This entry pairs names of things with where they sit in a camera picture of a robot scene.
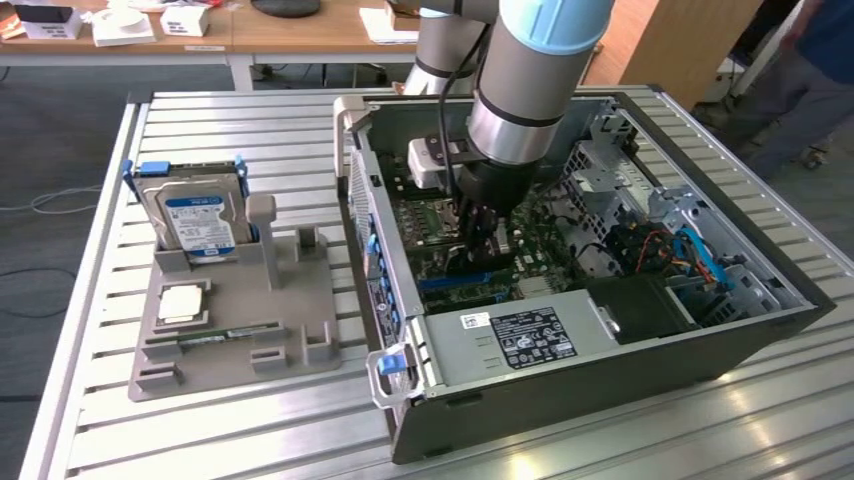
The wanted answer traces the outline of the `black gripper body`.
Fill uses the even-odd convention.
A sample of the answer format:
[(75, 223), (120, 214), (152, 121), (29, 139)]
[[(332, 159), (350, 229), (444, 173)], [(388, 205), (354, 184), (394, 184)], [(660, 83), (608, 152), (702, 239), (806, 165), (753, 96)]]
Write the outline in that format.
[(484, 160), (464, 164), (456, 180), (459, 217), (472, 217), (472, 211), (484, 208), (498, 218), (508, 218), (528, 194), (534, 176), (535, 163), (510, 166)]

